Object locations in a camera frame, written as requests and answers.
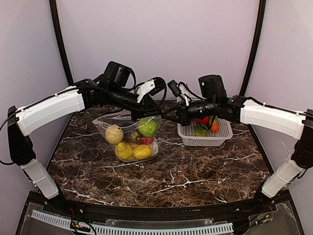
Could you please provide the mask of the red toy pepper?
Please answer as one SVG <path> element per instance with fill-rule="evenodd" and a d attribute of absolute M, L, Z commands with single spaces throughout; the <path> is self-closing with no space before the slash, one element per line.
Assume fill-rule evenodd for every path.
<path fill-rule="evenodd" d="M 154 142 L 154 137 L 141 137 L 140 140 L 137 142 L 138 145 L 150 145 Z"/>

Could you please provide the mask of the yellow toy pear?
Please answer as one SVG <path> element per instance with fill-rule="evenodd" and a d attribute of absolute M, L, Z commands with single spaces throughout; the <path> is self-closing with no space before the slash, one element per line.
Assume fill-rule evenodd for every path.
<path fill-rule="evenodd" d="M 115 146 L 115 154 L 121 160 L 127 160 L 133 155 L 132 147 L 126 142 L 120 142 Z"/>

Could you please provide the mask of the yellow toy lemon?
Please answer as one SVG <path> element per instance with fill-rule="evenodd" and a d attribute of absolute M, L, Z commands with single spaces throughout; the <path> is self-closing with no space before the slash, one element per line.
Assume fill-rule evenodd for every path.
<path fill-rule="evenodd" d="M 142 160 L 150 157 L 152 154 L 152 148 L 148 145 L 138 145 L 133 149 L 133 156 L 136 159 Z"/>

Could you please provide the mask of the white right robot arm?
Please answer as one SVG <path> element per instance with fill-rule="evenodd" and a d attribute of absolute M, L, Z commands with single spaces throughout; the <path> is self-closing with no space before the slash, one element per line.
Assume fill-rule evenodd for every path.
<path fill-rule="evenodd" d="M 252 97 L 235 95 L 227 97 L 222 77 L 207 75 L 198 79 L 202 97 L 189 101 L 182 83 L 172 80 L 169 89 L 181 102 L 165 111 L 175 112 L 173 122 L 187 126 L 196 118 L 215 116 L 229 122 L 256 125 L 283 133 L 297 140 L 293 153 L 278 170 L 265 180 L 256 196 L 273 198 L 282 188 L 290 184 L 299 174 L 313 166 L 313 112 L 292 111 L 266 103 Z"/>

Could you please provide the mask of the cream toy apple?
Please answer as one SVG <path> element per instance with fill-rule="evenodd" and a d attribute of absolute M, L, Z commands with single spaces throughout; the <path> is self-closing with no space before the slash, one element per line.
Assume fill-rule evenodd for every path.
<path fill-rule="evenodd" d="M 118 125 L 111 125 L 105 131 L 105 139 L 110 144 L 118 144 L 124 138 L 124 132 Z"/>

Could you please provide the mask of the dark purple toy eggplant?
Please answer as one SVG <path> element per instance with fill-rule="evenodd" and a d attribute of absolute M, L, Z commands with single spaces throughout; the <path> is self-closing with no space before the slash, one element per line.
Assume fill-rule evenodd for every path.
<path fill-rule="evenodd" d="M 125 142 L 137 143 L 140 140 L 140 133 L 136 130 L 125 132 L 123 140 Z"/>

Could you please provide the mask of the clear zip top bag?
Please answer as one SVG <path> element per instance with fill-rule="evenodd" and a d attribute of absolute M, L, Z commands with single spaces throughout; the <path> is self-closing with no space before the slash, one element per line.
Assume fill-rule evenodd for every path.
<path fill-rule="evenodd" d="M 160 116 L 134 121 L 128 111 L 104 115 L 92 121 L 116 158 L 125 163 L 154 158 L 161 152 L 156 138 L 161 122 Z"/>

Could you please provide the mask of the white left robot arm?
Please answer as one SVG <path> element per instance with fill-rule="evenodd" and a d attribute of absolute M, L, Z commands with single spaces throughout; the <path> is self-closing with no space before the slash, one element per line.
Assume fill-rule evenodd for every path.
<path fill-rule="evenodd" d="M 50 122 L 94 106 L 114 105 L 131 111 L 136 118 L 160 113 L 160 105 L 153 101 L 152 96 L 167 91 L 165 81 L 154 77 L 126 88 L 129 76 L 135 77 L 131 68 L 110 61 L 105 71 L 95 79 L 75 82 L 24 107 L 10 107 L 4 121 L 7 124 L 10 165 L 19 166 L 46 199 L 61 197 L 61 190 L 40 163 L 29 136 Z"/>

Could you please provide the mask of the light green toy fruit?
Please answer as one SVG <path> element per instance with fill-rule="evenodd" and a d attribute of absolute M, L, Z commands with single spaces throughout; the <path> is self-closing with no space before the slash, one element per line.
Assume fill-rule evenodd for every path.
<path fill-rule="evenodd" d="M 144 137 L 153 137 L 157 132 L 157 123 L 153 120 L 141 120 L 138 123 L 138 131 Z"/>

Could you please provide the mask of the yellow napa cabbage toy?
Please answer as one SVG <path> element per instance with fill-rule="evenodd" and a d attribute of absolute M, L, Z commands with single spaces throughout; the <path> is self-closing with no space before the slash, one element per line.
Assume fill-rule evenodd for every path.
<path fill-rule="evenodd" d="M 132 147 L 132 149 L 134 149 L 135 147 L 138 146 L 137 144 L 129 144 L 129 145 Z M 151 158 L 151 157 L 154 157 L 155 155 L 158 154 L 158 152 L 159 152 L 159 147 L 158 147 L 158 144 L 157 144 L 157 143 L 152 143 L 152 144 L 150 144 L 149 146 L 152 148 L 152 154 L 151 154 L 151 156 L 148 157 L 148 158 Z M 135 162 L 135 161 L 140 161 L 140 160 L 139 160 L 139 159 L 136 159 L 136 158 L 132 155 L 129 159 L 127 159 L 127 160 L 122 160 L 122 161 L 124 161 L 124 162 Z"/>

